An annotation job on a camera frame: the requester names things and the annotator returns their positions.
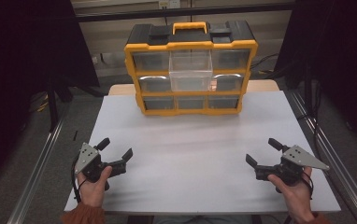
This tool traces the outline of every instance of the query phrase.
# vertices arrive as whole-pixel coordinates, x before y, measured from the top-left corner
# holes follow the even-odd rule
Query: sleeve
[[[313,216],[315,217],[315,219],[310,222],[307,222],[307,224],[330,224],[330,221],[323,214],[313,213]]]
[[[75,209],[61,216],[64,224],[104,224],[103,208],[96,208],[79,203]]]

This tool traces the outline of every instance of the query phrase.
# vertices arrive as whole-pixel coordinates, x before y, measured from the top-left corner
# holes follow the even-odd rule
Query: human hand
[[[312,168],[306,167],[302,177],[309,182]],[[304,223],[313,220],[315,217],[310,210],[310,192],[307,185],[299,181],[294,186],[287,186],[279,177],[269,175],[268,180],[272,182],[283,194],[290,217],[295,223]]]
[[[105,184],[109,178],[109,175],[112,172],[112,167],[107,166],[102,174],[100,175],[97,182],[92,183],[90,181],[85,181],[86,176],[83,173],[79,173],[77,176],[78,182],[83,183],[80,186],[80,195],[82,202],[91,207],[101,207],[103,205],[104,193],[105,193]]]

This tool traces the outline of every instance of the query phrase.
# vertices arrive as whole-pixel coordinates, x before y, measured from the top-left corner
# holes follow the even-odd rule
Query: gray carpet
[[[97,90],[108,92],[111,85],[129,83],[130,78],[123,76],[101,77],[100,82],[101,88],[97,88]],[[284,89],[284,84],[282,84],[281,80],[278,80],[278,84]],[[59,223],[59,216],[63,213],[66,199],[71,190],[69,174],[71,161],[82,142],[88,142],[91,137],[102,99],[94,98],[78,89],[72,89],[72,92],[75,96],[74,100],[69,103],[66,120],[51,152],[50,159],[46,164],[45,171],[41,176],[36,193],[23,221],[24,223]],[[63,108],[64,104],[58,102],[58,107]],[[322,97],[319,114],[322,129],[357,182],[357,133],[353,133],[347,128],[346,121],[325,96]],[[20,139],[18,139],[15,150],[8,157],[4,166],[1,167],[0,223],[7,223],[45,144],[50,127],[49,115],[48,108],[42,112],[32,113],[27,127],[21,133]],[[312,133],[303,120],[299,120],[299,122],[309,143],[312,145]],[[356,208],[351,202],[351,198],[339,183],[334,172],[331,172],[331,178],[340,189],[340,192],[342,192],[344,199],[334,190],[342,212],[327,216],[333,223],[356,223],[355,218],[344,203],[347,202],[351,210],[355,211],[355,216],[357,216]],[[276,217],[282,222],[285,215],[280,214],[276,215]],[[107,217],[107,223],[123,224],[126,223],[126,220],[126,216]],[[263,216],[263,221],[264,223],[277,223],[268,216]]]

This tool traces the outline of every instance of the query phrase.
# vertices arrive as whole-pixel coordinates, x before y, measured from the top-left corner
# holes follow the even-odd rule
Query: yellow plastic organizer
[[[145,115],[237,114],[257,42],[245,21],[135,25],[125,63]]]

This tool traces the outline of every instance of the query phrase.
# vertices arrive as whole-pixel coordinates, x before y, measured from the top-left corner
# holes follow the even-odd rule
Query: white table
[[[106,96],[90,145],[109,137],[102,161],[134,151],[127,173],[108,180],[103,207],[133,215],[260,214],[287,211],[268,181],[255,179],[249,153],[262,165],[280,163],[281,152],[267,144],[309,144],[282,91],[248,92],[238,115],[144,116],[133,95]],[[320,170],[313,170],[313,211],[340,207]],[[77,205],[74,193],[65,211]]]

